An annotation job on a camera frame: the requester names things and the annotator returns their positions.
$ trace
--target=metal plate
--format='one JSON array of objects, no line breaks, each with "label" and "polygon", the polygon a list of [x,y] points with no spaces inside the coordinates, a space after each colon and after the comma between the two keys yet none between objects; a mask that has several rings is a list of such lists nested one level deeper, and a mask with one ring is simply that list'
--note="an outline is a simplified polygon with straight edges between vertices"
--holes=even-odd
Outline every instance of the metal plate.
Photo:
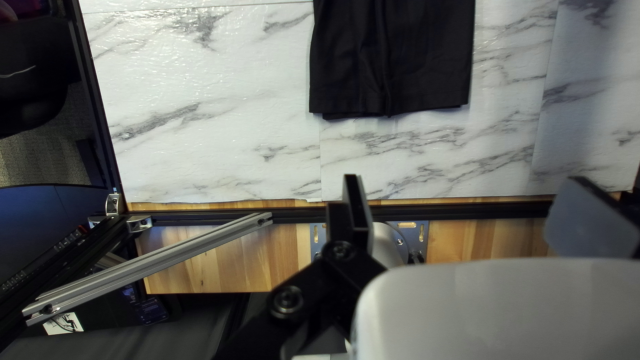
[{"label": "metal plate", "polygon": [[[427,257],[427,239],[429,234],[428,221],[389,221],[385,224],[394,228],[398,251],[403,259],[408,252],[419,252],[423,258]],[[309,239],[311,242],[311,260],[322,252],[326,243],[326,223],[314,222],[309,224]]]}]

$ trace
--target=screw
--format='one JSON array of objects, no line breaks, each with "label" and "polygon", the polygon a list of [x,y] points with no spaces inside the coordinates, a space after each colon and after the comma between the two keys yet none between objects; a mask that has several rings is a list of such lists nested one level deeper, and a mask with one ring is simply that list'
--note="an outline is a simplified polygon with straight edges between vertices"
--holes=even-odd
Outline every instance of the screw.
[{"label": "screw", "polygon": [[333,258],[336,260],[347,260],[352,253],[351,244],[346,241],[336,241],[332,249]]},{"label": "screw", "polygon": [[47,304],[45,307],[43,307],[40,311],[38,311],[40,314],[53,314],[53,305],[51,304]]},{"label": "screw", "polygon": [[302,303],[302,291],[297,286],[285,286],[273,297],[273,306],[281,314],[295,313]]}]

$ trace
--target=sticker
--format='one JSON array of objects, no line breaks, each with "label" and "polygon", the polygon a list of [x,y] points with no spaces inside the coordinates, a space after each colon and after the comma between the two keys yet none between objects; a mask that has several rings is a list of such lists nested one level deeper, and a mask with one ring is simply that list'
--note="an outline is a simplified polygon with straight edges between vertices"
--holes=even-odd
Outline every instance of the sticker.
[{"label": "sticker", "polygon": [[84,331],[76,313],[65,313],[56,315],[48,322],[42,324],[47,331],[47,335],[69,334],[71,332]]}]

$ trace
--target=white marble panel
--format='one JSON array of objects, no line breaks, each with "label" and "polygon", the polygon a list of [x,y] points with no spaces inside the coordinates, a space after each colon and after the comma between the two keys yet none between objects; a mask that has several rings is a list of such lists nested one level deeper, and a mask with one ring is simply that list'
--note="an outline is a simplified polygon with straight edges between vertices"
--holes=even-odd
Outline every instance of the white marble panel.
[{"label": "white marble panel", "polygon": [[311,3],[85,15],[128,201],[320,197]]},{"label": "white marble panel", "polygon": [[563,0],[533,157],[532,193],[582,175],[632,187],[640,161],[640,1]]},{"label": "white marble panel", "polygon": [[363,175],[370,199],[527,191],[557,0],[477,0],[471,101],[458,110],[324,122],[323,199]]},{"label": "white marble panel", "polygon": [[80,8],[82,13],[106,13],[302,2],[305,0],[80,0]]}]

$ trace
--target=wood grain surface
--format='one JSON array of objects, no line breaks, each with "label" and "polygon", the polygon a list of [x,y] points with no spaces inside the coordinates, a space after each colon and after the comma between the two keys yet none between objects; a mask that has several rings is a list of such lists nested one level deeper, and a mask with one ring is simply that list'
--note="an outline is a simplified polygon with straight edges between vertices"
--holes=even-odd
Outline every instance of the wood grain surface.
[{"label": "wood grain surface", "polygon": [[[552,200],[553,195],[534,196],[494,196],[494,197],[441,197],[428,199],[385,199],[369,200],[369,205],[399,205],[399,204],[451,204],[464,202],[493,202],[493,201],[536,201]],[[307,202],[301,199],[277,200],[244,200],[232,202],[205,203],[155,203],[130,202],[127,204],[131,211],[162,211],[162,210],[200,210],[200,209],[244,209],[244,208],[297,208],[304,206],[325,206],[326,202]]]},{"label": "wood grain surface", "polygon": [[[544,219],[438,220],[429,225],[428,263],[549,255]],[[155,227],[139,254],[213,226]],[[310,263],[308,224],[271,225],[145,278],[148,293],[269,291]]]}]

